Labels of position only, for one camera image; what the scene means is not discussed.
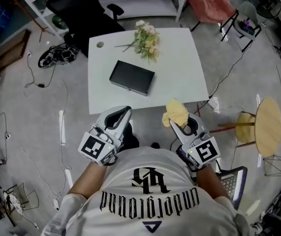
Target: yellow cloth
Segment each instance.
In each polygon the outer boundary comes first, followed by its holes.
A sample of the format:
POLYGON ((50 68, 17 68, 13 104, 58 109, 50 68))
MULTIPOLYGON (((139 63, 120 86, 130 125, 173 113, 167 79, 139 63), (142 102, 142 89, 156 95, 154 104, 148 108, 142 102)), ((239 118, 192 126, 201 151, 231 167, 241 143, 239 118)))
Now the yellow cloth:
POLYGON ((164 126, 169 127, 170 121, 174 121, 180 127, 184 127, 188 120, 188 111, 184 104, 177 99, 172 99, 166 104, 166 113, 162 116, 162 123, 164 126))

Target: wooden stool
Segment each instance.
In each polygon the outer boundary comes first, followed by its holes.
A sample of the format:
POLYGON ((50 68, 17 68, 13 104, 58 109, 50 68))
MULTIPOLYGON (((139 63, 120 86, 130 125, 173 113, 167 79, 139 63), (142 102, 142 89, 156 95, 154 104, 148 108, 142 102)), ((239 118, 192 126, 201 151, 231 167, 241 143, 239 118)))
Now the wooden stool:
POLYGON ((256 144, 258 152, 264 157, 274 155, 281 142, 281 112, 277 102, 271 98, 259 104, 256 115, 242 111, 237 123, 218 126, 235 127, 238 140, 244 143, 237 147, 256 144))

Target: triangle logo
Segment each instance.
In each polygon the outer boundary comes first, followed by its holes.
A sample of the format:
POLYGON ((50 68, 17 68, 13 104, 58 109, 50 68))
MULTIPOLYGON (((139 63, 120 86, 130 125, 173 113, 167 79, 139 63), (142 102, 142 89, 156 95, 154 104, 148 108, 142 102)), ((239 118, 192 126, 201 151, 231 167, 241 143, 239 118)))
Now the triangle logo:
POLYGON ((161 225, 162 221, 150 221, 150 222, 142 222, 144 226, 148 229, 150 233, 154 233, 156 229, 161 225))

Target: concrete floor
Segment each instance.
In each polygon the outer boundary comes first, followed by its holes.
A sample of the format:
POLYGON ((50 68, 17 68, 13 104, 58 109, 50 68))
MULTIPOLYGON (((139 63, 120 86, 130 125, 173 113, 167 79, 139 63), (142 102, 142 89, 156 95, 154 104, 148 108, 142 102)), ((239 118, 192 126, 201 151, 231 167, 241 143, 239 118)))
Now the concrete floor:
MULTIPOLYGON (((156 28, 180 27, 173 18, 145 20, 150 21, 156 28)), ((131 30, 135 21, 125 20, 121 23, 126 30, 131 30)), ((192 28, 196 22, 188 8, 183 13, 180 23, 183 27, 192 28)), ((39 29, 32 22, 28 28, 32 34, 26 50, 32 52, 30 66, 35 82, 47 84, 53 68, 39 69, 37 61, 49 46, 57 45, 60 41, 45 33, 39 43, 39 29)), ((220 84, 214 95, 219 101, 219 110, 213 111, 208 105, 201 109, 201 116, 210 130, 217 129, 219 123, 235 121, 242 110, 241 107, 245 111, 255 113, 258 98, 262 100, 272 97, 281 109, 281 84, 276 70, 277 66, 281 77, 281 60, 272 50, 264 30, 263 28, 257 40, 234 66, 230 76, 220 84)), ((232 30, 228 35, 229 40, 221 42, 222 35, 216 24, 200 24, 192 36, 203 67, 208 93, 212 94, 231 65, 241 57, 240 46, 244 47, 247 39, 238 39, 232 30)), ((23 59, 6 68, 1 74, 0 112, 6 113, 7 130, 11 137, 7 140, 7 165, 0 166, 0 185, 7 189, 24 182, 27 193, 32 190, 37 192, 39 208, 26 211, 24 215, 42 230, 56 213, 52 205, 54 196, 58 192, 63 196, 69 190, 63 174, 63 163, 71 167, 73 181, 89 163, 77 152, 77 148, 84 132, 89 130, 98 115, 89 115, 88 60, 83 54, 79 53, 71 64, 57 66, 48 88, 38 88, 34 85, 24 88, 26 83, 32 81, 26 63, 27 51, 23 59), (61 146, 60 112, 64 108, 65 145, 61 146)), ((196 111, 196 103, 186 104, 186 107, 191 112, 196 111)), ((164 112, 164 106, 133 111, 134 134, 141 146, 158 142, 162 148, 169 149, 175 135, 171 128, 166 128, 161 123, 164 112)), ((4 117, 0 116, 0 157, 5 154, 4 132, 4 117)), ((235 133, 221 132, 215 134, 215 138, 221 151, 221 167, 230 169, 237 141, 235 133)), ((175 142, 173 151, 178 145, 179 142, 175 142)), ((281 155, 281 145, 277 154, 281 155)), ((233 162, 233 168, 241 165, 248 168, 242 210, 246 210, 255 200, 260 200, 258 208, 248 217, 250 222, 258 217, 281 187, 281 177, 264 176, 265 166, 263 162, 258 164, 259 160, 256 147, 249 146, 238 148, 233 162)), ((18 225, 32 232, 32 235, 40 234, 40 231, 25 219, 18 225)))

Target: white t-shirt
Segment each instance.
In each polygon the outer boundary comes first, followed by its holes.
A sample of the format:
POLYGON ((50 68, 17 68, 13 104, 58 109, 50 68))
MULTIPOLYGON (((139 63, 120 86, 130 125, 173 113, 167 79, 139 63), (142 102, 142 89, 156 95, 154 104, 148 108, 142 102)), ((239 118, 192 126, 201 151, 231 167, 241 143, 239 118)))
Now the white t-shirt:
POLYGON ((64 197, 42 236, 251 235, 246 219, 225 197, 194 186, 186 164, 165 149, 122 151, 100 190, 88 200, 64 197))

